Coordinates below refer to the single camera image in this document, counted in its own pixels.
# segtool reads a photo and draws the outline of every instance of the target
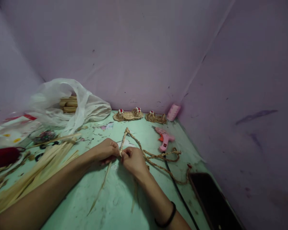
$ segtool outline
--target pink hot glue gun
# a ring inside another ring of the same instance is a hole
[[[155,127],[155,126],[152,126],[156,131],[157,133],[160,134],[160,138],[159,138],[159,141],[162,141],[162,145],[159,147],[159,150],[161,152],[165,152],[166,151],[166,148],[167,148],[167,144],[169,143],[169,141],[174,141],[175,140],[175,137],[174,136],[171,136],[169,134],[166,133],[165,130],[161,129],[161,128],[158,128],[158,127]]]

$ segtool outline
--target straw sandal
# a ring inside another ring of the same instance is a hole
[[[141,108],[134,108],[131,112],[124,112],[124,110],[118,110],[118,113],[113,115],[113,119],[116,121],[123,121],[123,120],[138,120],[143,117],[143,113]]]
[[[158,122],[160,124],[166,124],[165,114],[163,114],[162,116],[156,116],[154,111],[150,111],[148,114],[146,114],[145,119],[150,122]]]

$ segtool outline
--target black phone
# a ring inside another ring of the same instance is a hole
[[[208,173],[190,173],[189,179],[211,230],[245,229]]]

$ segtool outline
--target black bracelet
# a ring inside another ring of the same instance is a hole
[[[172,214],[171,214],[169,220],[168,220],[164,225],[161,225],[161,224],[159,224],[159,223],[156,221],[156,219],[155,219],[156,225],[157,225],[158,227],[160,227],[160,228],[166,228],[167,226],[169,226],[170,223],[172,222],[174,216],[175,216],[175,213],[176,213],[176,205],[175,205],[172,201],[171,201],[171,203],[173,204],[173,211],[172,211]]]

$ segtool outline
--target black cable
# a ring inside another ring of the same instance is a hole
[[[166,165],[167,170],[168,170],[168,171],[171,171],[170,168],[169,168],[169,165],[167,164],[167,161],[166,161],[166,160],[164,160],[164,161],[165,161],[165,165]],[[180,199],[182,200],[182,202],[183,202],[186,210],[188,211],[188,213],[189,213],[189,215],[190,215],[190,217],[191,217],[191,219],[192,219],[192,221],[193,221],[193,224],[195,225],[195,228],[196,228],[197,230],[199,230],[199,227],[198,227],[198,225],[197,225],[197,223],[196,223],[196,221],[195,221],[195,219],[194,219],[194,217],[193,217],[193,215],[192,215],[189,207],[187,206],[184,198],[182,197],[182,194],[180,193],[180,191],[179,191],[179,189],[178,189],[178,186],[177,186],[177,184],[176,184],[176,181],[175,181],[173,178],[172,178],[172,181],[173,181],[173,183],[174,183],[174,185],[175,185],[175,188],[176,188],[176,190],[177,190],[177,192],[178,192],[178,194],[179,194],[179,196],[180,196]]]

